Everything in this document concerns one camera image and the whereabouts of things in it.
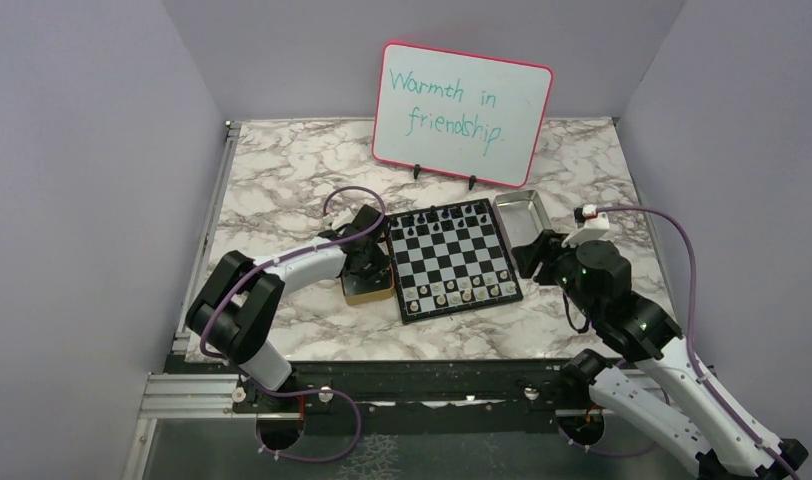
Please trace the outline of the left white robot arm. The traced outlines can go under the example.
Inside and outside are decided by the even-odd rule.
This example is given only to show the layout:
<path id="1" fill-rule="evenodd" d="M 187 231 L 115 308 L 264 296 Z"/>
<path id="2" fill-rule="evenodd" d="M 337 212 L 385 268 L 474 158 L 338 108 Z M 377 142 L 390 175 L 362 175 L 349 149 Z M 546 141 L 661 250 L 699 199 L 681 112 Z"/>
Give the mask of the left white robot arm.
<path id="1" fill-rule="evenodd" d="M 387 216 L 365 205 L 354 219 L 279 255 L 223 255 L 193 300 L 185 325 L 230 364 L 259 383 L 258 396 L 280 411 L 295 401 L 292 367 L 268 336 L 281 300 L 317 282 L 373 277 L 390 261 L 377 243 Z"/>

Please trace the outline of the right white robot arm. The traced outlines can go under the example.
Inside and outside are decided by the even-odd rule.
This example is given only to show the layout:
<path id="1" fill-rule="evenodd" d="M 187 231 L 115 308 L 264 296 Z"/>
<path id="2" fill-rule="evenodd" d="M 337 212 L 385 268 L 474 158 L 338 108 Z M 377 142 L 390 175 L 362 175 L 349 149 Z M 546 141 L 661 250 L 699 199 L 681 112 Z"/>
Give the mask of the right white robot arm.
<path id="1" fill-rule="evenodd" d="M 623 360 L 670 397 L 665 403 L 601 354 L 585 349 L 560 370 L 559 393 L 569 405 L 589 401 L 615 412 L 677 457 L 699 479 L 786 479 L 808 458 L 797 439 L 783 439 L 751 417 L 707 367 L 657 303 L 632 288 L 632 267 L 610 241 L 566 246 L 544 230 L 513 248 L 522 277 L 557 286 L 591 329 Z"/>

